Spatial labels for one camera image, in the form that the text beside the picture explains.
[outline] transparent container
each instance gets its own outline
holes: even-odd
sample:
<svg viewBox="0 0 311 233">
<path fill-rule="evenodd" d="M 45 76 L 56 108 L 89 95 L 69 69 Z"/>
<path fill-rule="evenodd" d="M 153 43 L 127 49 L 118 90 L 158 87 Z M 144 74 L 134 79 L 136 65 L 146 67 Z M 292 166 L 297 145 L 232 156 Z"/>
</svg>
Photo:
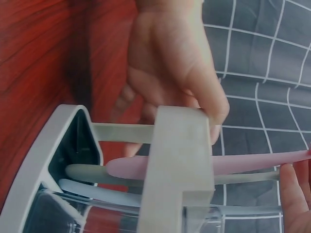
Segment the transparent container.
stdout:
<svg viewBox="0 0 311 233">
<path fill-rule="evenodd" d="M 181 233 L 193 233 L 190 225 L 196 224 L 196 233 L 222 233 L 222 215 L 218 208 L 206 208 L 206 219 L 189 218 L 190 211 L 183 210 Z M 98 200 L 38 191 L 23 233 L 135 233 L 139 208 L 119 206 Z"/>
</svg>

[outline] red wooden surface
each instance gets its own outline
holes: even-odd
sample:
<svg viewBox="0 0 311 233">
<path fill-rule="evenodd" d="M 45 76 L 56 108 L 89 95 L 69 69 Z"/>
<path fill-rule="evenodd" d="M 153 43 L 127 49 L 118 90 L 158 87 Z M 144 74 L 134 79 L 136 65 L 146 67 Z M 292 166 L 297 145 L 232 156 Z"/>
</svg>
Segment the red wooden surface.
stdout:
<svg viewBox="0 0 311 233">
<path fill-rule="evenodd" d="M 126 78 L 133 0 L 0 2 L 0 210 L 43 125 L 61 103 L 107 122 Z M 137 101 L 123 117 L 138 118 Z M 101 144 L 105 162 L 122 144 Z"/>
</svg>

